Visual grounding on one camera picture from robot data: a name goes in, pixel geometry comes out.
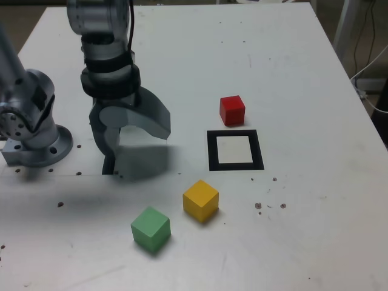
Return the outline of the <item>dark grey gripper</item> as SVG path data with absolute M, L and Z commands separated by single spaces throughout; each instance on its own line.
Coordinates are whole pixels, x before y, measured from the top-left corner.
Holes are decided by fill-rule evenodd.
M 108 159 L 116 158 L 123 127 L 138 127 L 164 140 L 170 136 L 170 112 L 155 94 L 144 87 L 122 98 L 112 98 L 104 92 L 92 92 L 92 98 L 90 126 L 98 149 Z

